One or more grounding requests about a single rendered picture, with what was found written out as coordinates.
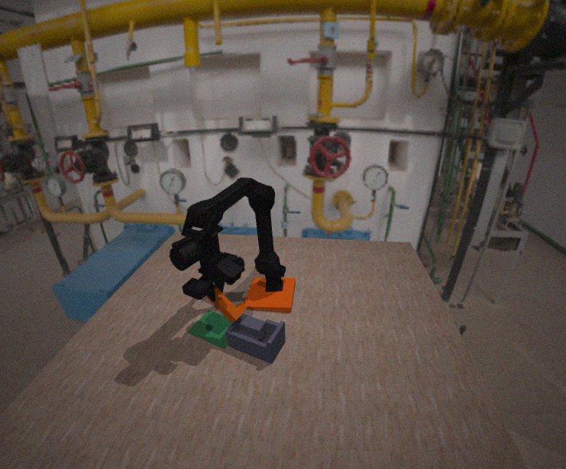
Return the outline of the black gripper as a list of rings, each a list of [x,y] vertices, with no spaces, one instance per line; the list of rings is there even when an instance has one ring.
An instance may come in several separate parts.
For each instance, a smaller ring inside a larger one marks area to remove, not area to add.
[[[201,268],[198,269],[198,272],[202,273],[202,276],[199,280],[192,278],[189,282],[187,281],[186,284],[183,285],[183,294],[198,300],[203,299],[205,295],[207,295],[211,301],[215,302],[214,288],[218,287],[223,293],[225,281],[219,277],[215,278],[214,275],[212,275],[212,265],[215,260],[218,259],[218,261],[220,261],[224,254],[227,254],[229,260],[238,259],[237,255],[222,253],[220,251],[216,255],[203,257],[199,260]]]

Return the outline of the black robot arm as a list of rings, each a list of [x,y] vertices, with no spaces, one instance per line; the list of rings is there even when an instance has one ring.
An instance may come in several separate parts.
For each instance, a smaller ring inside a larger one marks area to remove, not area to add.
[[[223,213],[240,199],[247,197],[255,212],[259,251],[254,259],[255,269],[265,275],[265,292],[283,291],[286,267],[273,249],[273,233],[270,210],[275,203],[275,191],[271,186],[257,182],[253,178],[240,177],[216,196],[192,204],[186,213],[181,235],[185,238],[172,243],[170,259],[178,270],[191,267],[203,257],[216,255],[219,250],[218,233],[223,227],[218,223]],[[203,228],[201,231],[192,227]],[[241,278],[244,260],[229,260],[227,254],[212,265],[212,275],[219,277],[229,286]]]

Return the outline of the orange l-shaped part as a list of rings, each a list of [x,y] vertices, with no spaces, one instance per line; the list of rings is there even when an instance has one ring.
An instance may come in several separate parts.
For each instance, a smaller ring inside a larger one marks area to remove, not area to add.
[[[243,302],[234,306],[229,299],[221,292],[221,290],[216,287],[215,290],[215,302],[211,301],[210,298],[206,297],[211,301],[211,303],[228,319],[232,324],[242,315],[243,311],[247,309]]]

